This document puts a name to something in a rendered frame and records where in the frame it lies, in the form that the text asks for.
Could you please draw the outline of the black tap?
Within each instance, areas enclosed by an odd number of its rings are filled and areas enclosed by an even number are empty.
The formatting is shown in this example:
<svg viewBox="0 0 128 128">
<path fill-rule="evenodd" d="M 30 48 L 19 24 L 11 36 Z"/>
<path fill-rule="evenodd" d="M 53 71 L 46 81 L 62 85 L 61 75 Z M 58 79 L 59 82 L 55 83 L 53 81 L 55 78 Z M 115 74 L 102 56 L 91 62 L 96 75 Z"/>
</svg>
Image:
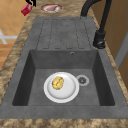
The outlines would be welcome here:
<svg viewBox="0 0 128 128">
<path fill-rule="evenodd" d="M 80 16 L 81 17 L 87 17 L 87 13 L 88 13 L 89 8 L 93 4 L 95 4 L 99 1 L 101 1 L 101 0 L 86 0 L 86 2 L 84 3 L 84 5 L 82 7 Z M 102 15 L 102 20 L 100 23 L 100 28 L 95 32 L 95 36 L 94 36 L 94 40 L 93 40 L 93 46 L 95 48 L 98 48 L 98 49 L 104 49 L 105 48 L 104 37 L 105 37 L 106 32 L 104 31 L 104 27 L 105 27 L 105 24 L 107 21 L 107 17 L 109 14 L 111 3 L 112 3 L 112 0 L 106 0 L 104 12 Z"/>
</svg>

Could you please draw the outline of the red can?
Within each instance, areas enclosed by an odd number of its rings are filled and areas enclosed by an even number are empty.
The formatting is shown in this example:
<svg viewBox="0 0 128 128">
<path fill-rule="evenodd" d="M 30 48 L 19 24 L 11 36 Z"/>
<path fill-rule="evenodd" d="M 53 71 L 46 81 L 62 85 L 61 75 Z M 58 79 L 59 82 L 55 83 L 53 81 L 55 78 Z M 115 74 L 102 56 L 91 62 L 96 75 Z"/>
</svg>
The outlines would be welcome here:
<svg viewBox="0 0 128 128">
<path fill-rule="evenodd" d="M 31 4 L 27 4 L 25 5 L 22 10 L 21 10 L 21 13 L 26 16 L 28 13 L 30 13 L 32 10 L 32 5 Z"/>
</svg>

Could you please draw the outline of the white round plate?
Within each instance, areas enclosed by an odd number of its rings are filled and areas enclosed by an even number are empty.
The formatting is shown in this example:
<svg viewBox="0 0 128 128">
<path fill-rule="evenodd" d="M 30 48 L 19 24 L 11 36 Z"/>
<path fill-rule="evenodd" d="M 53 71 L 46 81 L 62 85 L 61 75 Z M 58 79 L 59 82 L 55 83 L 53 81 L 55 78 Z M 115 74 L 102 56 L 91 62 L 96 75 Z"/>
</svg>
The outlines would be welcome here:
<svg viewBox="0 0 128 128">
<path fill-rule="evenodd" d="M 55 77 L 64 79 L 63 87 L 56 90 L 52 87 Z M 50 75 L 44 82 L 44 93 L 48 99 L 55 103 L 67 103 L 72 101 L 79 93 L 79 83 L 75 76 L 67 72 L 57 72 Z"/>
</svg>

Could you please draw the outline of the yellow-brown bread piece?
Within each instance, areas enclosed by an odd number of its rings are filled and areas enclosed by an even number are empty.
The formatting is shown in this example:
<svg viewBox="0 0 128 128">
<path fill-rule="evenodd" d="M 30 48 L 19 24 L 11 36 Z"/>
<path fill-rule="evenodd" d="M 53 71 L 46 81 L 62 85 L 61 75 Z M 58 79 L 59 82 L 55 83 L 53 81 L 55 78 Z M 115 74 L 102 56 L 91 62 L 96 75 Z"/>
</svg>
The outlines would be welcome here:
<svg viewBox="0 0 128 128">
<path fill-rule="evenodd" d="M 64 79 L 62 77 L 55 77 L 52 81 L 52 87 L 56 90 L 60 90 L 63 87 Z"/>
</svg>

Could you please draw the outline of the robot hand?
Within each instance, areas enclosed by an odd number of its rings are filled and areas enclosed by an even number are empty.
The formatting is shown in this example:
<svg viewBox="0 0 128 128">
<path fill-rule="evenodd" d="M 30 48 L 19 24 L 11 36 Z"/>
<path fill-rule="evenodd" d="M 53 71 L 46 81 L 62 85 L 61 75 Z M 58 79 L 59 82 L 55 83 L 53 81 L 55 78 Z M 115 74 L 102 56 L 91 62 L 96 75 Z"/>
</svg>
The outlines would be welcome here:
<svg viewBox="0 0 128 128">
<path fill-rule="evenodd" d="M 25 0 L 28 4 L 36 7 L 36 0 Z"/>
</svg>

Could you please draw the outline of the plate with raw meat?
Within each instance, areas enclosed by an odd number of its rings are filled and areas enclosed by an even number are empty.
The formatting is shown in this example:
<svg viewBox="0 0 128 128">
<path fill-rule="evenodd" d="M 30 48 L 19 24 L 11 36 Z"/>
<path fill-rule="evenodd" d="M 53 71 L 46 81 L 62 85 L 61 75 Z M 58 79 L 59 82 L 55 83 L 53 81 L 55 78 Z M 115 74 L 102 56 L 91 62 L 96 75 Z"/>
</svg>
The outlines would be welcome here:
<svg viewBox="0 0 128 128">
<path fill-rule="evenodd" d="M 61 9 L 62 7 L 58 4 L 46 4 L 41 7 L 41 10 L 47 13 L 56 13 L 59 12 Z"/>
</svg>

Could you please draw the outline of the dark grey sink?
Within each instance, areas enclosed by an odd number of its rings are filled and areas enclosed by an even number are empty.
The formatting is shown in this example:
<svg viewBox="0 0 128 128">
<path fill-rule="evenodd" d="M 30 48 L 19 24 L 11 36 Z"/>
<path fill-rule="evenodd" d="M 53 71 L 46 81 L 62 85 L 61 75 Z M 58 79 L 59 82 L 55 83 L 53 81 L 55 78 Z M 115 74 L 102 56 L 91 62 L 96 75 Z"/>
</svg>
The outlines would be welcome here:
<svg viewBox="0 0 128 128">
<path fill-rule="evenodd" d="M 0 118 L 128 118 L 125 101 L 105 50 L 92 46 L 92 18 L 37 17 L 0 104 Z M 79 93 L 55 103 L 44 93 L 57 72 L 76 77 Z"/>
</svg>

